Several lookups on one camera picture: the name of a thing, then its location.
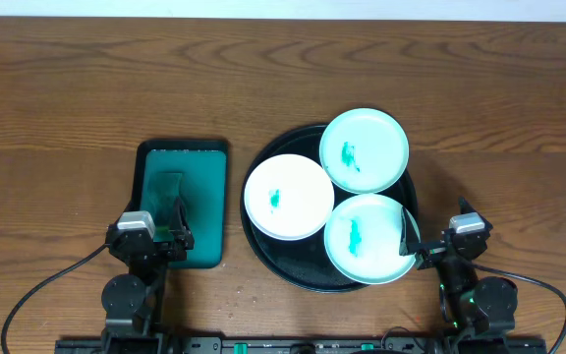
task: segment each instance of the black tray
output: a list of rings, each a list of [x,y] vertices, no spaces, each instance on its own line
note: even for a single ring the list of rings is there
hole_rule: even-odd
[[[244,207],[244,189],[253,170],[269,157],[293,153],[306,156],[320,164],[318,147],[320,138],[326,129],[325,124],[312,125],[285,133],[275,139],[259,153],[246,174],[242,187],[240,211],[244,232],[256,255],[275,274],[294,285],[318,292],[346,292],[366,287],[342,274],[331,263],[324,249],[324,227],[312,236],[299,241],[280,241],[259,231],[246,213]],[[335,190],[335,206],[354,194],[346,192],[337,186]],[[392,187],[379,193],[392,198],[404,206],[418,219],[417,195],[412,179],[406,170]]]

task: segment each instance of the wood grain surface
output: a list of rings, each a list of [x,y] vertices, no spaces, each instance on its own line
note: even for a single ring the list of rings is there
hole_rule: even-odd
[[[408,134],[425,237],[464,195],[495,225],[481,264],[566,293],[564,24],[0,18],[0,330],[36,283],[103,242],[137,145],[181,137],[231,145],[224,256],[171,273],[165,322],[227,336],[431,333],[442,326],[434,270],[311,293],[262,265],[242,229],[259,150],[360,106]],[[125,271],[104,253],[41,290],[12,323],[11,351],[98,336],[100,292]],[[514,333],[553,344],[562,303],[518,286]]]

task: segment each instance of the green stain on plate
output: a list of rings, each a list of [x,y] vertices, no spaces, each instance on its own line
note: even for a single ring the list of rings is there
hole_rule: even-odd
[[[362,235],[360,235],[360,223],[356,219],[351,220],[351,243],[349,244],[349,252],[355,257],[358,256],[362,243]]]
[[[270,191],[270,205],[272,207],[279,207],[280,200],[281,200],[281,194],[279,190]]]
[[[347,165],[347,167],[354,167],[360,172],[360,167],[355,162],[355,147],[350,145],[349,142],[344,143],[342,146],[342,163]]]

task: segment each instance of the teal mat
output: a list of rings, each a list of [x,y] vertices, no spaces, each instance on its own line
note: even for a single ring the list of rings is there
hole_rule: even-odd
[[[179,191],[195,245],[186,261],[170,264],[173,268],[209,268],[222,260],[226,158],[224,152],[213,150],[152,150],[145,158],[141,210],[153,212],[148,188],[151,176],[183,174]],[[159,232],[154,241],[167,237],[168,233]]]

